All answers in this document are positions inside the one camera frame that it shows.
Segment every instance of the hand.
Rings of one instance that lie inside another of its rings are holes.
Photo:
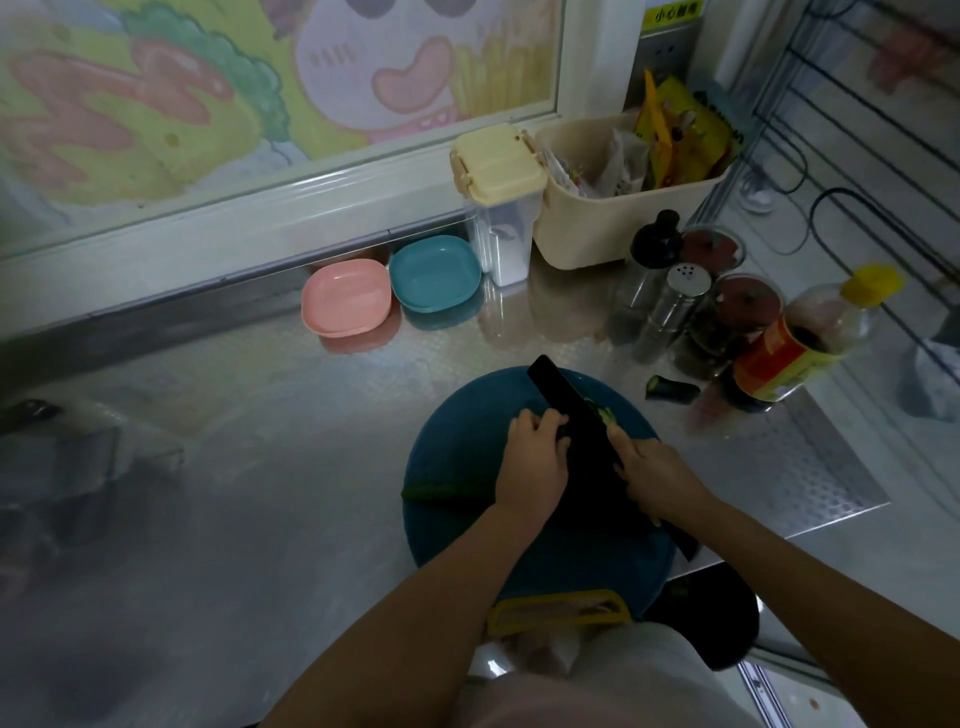
[[[558,441],[557,428],[567,420],[555,409],[548,409],[542,418],[525,409],[510,422],[496,479],[496,506],[517,516],[535,537],[566,489],[570,438]]]
[[[617,474],[627,481],[627,495],[656,525],[659,519],[683,524],[699,506],[713,499],[680,454],[660,440],[631,440],[617,425],[607,437],[620,456]]]

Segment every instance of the window frame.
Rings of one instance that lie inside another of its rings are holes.
[[[514,109],[467,128],[514,121],[534,132],[620,112],[645,10],[644,0],[565,0],[556,110]],[[449,130],[436,136],[418,137],[415,149],[411,139],[392,142],[372,160],[359,160],[365,150],[343,155],[308,179],[190,209],[171,203],[157,218],[0,261],[0,338],[455,212],[463,200],[450,174]]]

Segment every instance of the wall drawing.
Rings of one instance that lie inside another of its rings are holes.
[[[551,98],[561,0],[12,0],[3,212],[38,230]]]

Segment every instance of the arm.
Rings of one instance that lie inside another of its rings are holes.
[[[640,508],[733,566],[868,725],[956,725],[960,642],[719,500],[669,446],[609,436]]]
[[[333,643],[260,723],[439,725],[463,687],[487,614],[566,487],[565,422],[524,410],[510,424],[496,503]]]

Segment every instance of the yellow lid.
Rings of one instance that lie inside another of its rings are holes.
[[[521,136],[513,124],[498,124],[457,137],[450,153],[457,189],[484,207],[542,191],[546,171],[528,145],[528,138]]]
[[[903,287],[903,278],[889,265],[867,265],[840,286],[840,295],[861,308],[873,308]]]

